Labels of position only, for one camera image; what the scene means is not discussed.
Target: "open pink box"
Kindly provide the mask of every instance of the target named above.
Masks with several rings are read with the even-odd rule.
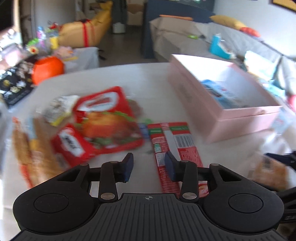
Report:
[[[188,55],[172,55],[169,82],[207,143],[268,129],[280,105],[236,64]],[[212,80],[248,108],[223,109],[200,81]]]

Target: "orange balloon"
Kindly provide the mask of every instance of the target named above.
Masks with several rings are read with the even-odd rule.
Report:
[[[35,85],[51,77],[64,74],[64,64],[57,57],[46,57],[38,60],[32,73],[32,81]]]

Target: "floor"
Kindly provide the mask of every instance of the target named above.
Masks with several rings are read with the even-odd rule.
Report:
[[[106,58],[106,60],[100,59],[100,67],[156,62],[156,59],[142,57],[140,45],[141,27],[139,26],[127,26],[125,34],[108,32],[98,46],[99,49],[104,50],[100,55]]]

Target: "framed picture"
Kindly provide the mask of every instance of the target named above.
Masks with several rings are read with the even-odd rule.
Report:
[[[271,2],[296,12],[296,3],[294,0],[271,0]]]

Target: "red ribbon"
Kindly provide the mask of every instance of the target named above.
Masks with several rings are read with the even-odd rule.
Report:
[[[94,40],[94,38],[95,38],[94,26],[93,26],[92,22],[89,19],[87,19],[84,23],[82,23],[83,24],[83,40],[84,40],[85,47],[89,47],[89,40],[88,40],[88,34],[87,34],[87,28],[86,28],[87,23],[90,23],[90,25],[91,25],[92,38],[93,38],[93,42],[95,42],[95,40]]]

